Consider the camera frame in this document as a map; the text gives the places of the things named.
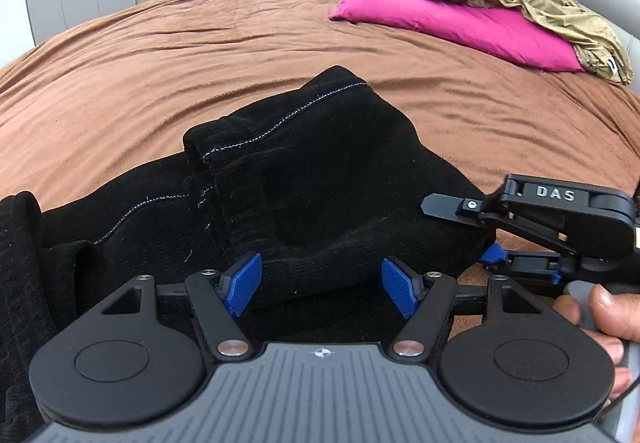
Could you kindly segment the right hand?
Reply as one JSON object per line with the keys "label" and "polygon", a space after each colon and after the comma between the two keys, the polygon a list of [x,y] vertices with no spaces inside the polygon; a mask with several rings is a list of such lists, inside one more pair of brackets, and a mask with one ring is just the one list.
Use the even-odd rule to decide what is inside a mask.
{"label": "right hand", "polygon": [[634,380],[631,370],[622,365],[623,341],[639,342],[639,295],[612,295],[603,286],[595,285],[588,297],[588,307],[596,329],[586,329],[585,334],[605,349],[615,366],[614,385],[608,397],[612,401]]}

